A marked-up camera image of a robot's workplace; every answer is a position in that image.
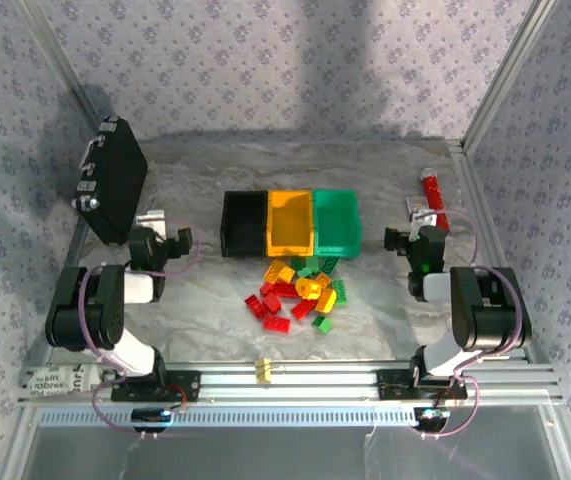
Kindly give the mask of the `black hard case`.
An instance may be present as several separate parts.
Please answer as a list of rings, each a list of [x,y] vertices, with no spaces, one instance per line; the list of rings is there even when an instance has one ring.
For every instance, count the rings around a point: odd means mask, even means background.
[[[127,242],[148,171],[129,123],[108,116],[88,142],[73,208],[106,245]]]

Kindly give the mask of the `yellow plastic bin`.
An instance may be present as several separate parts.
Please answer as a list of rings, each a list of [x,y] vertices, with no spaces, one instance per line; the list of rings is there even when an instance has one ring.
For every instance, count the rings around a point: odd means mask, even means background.
[[[269,257],[307,257],[314,252],[311,190],[270,190],[266,227]]]

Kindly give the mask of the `right black controller board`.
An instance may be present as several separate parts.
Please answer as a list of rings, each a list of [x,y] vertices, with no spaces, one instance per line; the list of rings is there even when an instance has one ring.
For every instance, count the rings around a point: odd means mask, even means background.
[[[451,412],[441,407],[416,407],[414,410],[416,425],[414,429],[421,434],[438,435],[448,423]]]

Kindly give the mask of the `black plastic bin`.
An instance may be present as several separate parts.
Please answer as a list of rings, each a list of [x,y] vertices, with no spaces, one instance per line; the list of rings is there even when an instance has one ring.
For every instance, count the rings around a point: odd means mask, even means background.
[[[268,192],[226,191],[220,226],[223,257],[266,256]]]

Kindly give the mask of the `black controller board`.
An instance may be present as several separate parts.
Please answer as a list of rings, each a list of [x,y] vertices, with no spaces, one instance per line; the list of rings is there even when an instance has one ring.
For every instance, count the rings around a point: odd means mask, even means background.
[[[414,429],[421,434],[438,435],[448,423],[451,412],[441,407],[416,407],[414,410],[416,425]]]
[[[134,408],[130,422],[137,433],[162,433],[173,423],[173,413],[160,407]]]

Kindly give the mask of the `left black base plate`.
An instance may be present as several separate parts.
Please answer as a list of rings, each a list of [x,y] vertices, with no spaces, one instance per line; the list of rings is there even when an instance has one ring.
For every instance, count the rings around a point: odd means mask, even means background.
[[[197,370],[170,370],[163,376],[153,374],[128,378],[113,387],[113,402],[188,403],[198,400],[201,373]]]

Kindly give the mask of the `aluminium cross rail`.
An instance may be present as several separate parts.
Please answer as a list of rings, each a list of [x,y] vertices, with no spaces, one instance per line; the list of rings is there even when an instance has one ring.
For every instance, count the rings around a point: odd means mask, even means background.
[[[381,401],[376,371],[407,369],[408,361],[325,360],[272,361],[272,381],[259,385],[255,362],[170,362],[171,370],[201,373],[198,400],[190,404],[361,404],[366,402],[429,403],[429,400]],[[470,405],[475,399],[487,405],[560,404],[563,396],[555,372],[548,364],[530,362],[521,353],[512,357],[484,360],[463,370],[459,383],[465,386],[466,400],[441,400],[446,405]],[[100,392],[110,399],[112,388]]]

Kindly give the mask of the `left black controller board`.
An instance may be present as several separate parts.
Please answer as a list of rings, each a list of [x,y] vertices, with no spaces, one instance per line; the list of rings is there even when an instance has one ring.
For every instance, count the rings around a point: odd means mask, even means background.
[[[137,433],[162,433],[173,423],[173,413],[160,407],[134,408],[130,422]]]

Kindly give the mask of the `aluminium upright frame post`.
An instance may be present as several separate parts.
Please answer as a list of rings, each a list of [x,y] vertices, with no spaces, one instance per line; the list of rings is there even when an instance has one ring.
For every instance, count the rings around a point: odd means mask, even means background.
[[[103,118],[114,112],[106,90],[97,84],[83,82],[38,0],[12,0],[34,36],[36,44],[61,81],[73,104],[92,132]]]
[[[465,135],[460,140],[462,152],[467,157],[473,154],[482,140],[557,3],[558,0],[532,0]]]

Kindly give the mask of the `red glitter tube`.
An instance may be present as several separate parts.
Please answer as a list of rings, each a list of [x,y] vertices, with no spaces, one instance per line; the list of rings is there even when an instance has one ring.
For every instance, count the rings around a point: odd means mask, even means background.
[[[448,231],[449,221],[447,214],[444,213],[445,205],[442,198],[441,189],[438,183],[437,172],[434,168],[424,168],[420,173],[420,179],[423,184],[425,198],[429,207],[433,210],[438,210],[436,225],[439,228]]]

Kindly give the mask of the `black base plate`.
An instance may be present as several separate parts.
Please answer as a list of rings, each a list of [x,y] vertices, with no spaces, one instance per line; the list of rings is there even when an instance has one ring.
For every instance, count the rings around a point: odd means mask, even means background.
[[[188,403],[198,400],[201,373],[197,370],[170,370],[163,376],[153,374],[128,378],[113,387],[113,402]]]
[[[376,386],[381,401],[441,401],[468,398],[466,387],[453,379],[420,379],[410,369],[377,370]]]

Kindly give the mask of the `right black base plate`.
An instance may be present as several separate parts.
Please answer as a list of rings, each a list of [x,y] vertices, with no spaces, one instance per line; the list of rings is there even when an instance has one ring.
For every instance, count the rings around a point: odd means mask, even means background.
[[[466,387],[453,379],[420,379],[410,369],[377,370],[376,386],[381,401],[441,401],[468,398]]]

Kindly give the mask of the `green plastic bin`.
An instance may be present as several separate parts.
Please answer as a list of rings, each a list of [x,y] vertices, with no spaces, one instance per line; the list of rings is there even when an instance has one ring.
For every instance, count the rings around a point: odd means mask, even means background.
[[[354,190],[317,189],[312,192],[315,254],[356,258],[361,252],[362,229]]]

